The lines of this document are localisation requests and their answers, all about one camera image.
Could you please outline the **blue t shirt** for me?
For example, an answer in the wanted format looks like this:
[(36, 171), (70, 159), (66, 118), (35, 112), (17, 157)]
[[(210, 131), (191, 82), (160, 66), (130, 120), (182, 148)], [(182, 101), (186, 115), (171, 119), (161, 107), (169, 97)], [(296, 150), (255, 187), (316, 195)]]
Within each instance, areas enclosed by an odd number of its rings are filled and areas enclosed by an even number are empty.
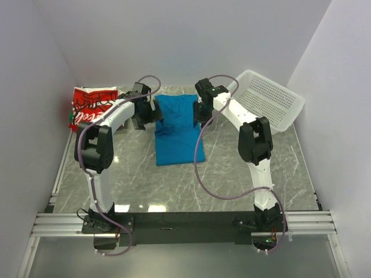
[(193, 126), (193, 103), (196, 94), (179, 96), (157, 95), (163, 121), (155, 125), (157, 166), (192, 163), (200, 127)]

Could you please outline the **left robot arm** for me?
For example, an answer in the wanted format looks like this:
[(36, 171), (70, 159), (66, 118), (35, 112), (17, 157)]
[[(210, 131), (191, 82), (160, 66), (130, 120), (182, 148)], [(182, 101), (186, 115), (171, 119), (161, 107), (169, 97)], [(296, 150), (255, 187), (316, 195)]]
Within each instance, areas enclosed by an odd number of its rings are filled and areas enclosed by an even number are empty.
[(119, 95), (97, 119), (78, 125), (75, 160), (86, 176), (90, 194), (88, 217), (84, 222), (100, 232), (108, 233), (119, 227), (109, 188), (108, 168), (114, 160), (113, 135), (128, 119), (137, 130), (145, 130), (146, 124), (163, 120), (152, 94), (149, 86), (136, 82), (132, 90)]

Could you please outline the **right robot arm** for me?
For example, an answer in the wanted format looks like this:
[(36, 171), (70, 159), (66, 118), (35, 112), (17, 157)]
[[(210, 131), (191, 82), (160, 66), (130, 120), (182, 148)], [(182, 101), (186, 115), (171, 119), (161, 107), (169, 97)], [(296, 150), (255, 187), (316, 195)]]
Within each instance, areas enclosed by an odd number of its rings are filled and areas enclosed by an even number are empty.
[(209, 78), (195, 84), (199, 100), (193, 103), (194, 126), (201, 132), (224, 115), (238, 130), (238, 153), (247, 163), (252, 177), (254, 193), (254, 220), (252, 228), (267, 231), (284, 219), (284, 209), (273, 190), (271, 177), (272, 134), (269, 120), (249, 112), (223, 86), (213, 86)]

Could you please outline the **folded red Coca-Cola shirt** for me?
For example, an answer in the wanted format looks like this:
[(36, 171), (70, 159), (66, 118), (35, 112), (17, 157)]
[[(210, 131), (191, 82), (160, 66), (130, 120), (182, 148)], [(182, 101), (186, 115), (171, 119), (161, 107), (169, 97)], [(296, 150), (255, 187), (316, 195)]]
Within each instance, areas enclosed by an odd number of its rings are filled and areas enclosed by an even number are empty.
[(75, 87), (69, 128), (76, 133), (81, 122), (92, 122), (105, 113), (123, 91), (117, 87)]

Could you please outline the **white plastic basket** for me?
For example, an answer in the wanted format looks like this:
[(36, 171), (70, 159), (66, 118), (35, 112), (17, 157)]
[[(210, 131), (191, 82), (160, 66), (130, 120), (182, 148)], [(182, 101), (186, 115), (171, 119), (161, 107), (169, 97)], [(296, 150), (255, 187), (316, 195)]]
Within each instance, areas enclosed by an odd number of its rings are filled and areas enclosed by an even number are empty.
[(272, 134), (286, 131), (304, 107), (302, 96), (252, 70), (241, 73), (237, 81), (234, 98), (250, 113), (265, 116)]

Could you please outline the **black base bar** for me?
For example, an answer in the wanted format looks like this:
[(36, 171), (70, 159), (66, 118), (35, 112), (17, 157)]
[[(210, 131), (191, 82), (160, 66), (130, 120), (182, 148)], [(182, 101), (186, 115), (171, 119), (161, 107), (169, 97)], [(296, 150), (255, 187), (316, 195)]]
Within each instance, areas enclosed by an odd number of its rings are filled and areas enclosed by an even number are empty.
[(186, 213), (116, 213), (113, 220), (125, 227), (119, 245), (235, 243), (251, 244), (253, 233), (287, 231), (283, 216), (265, 221), (253, 211)]

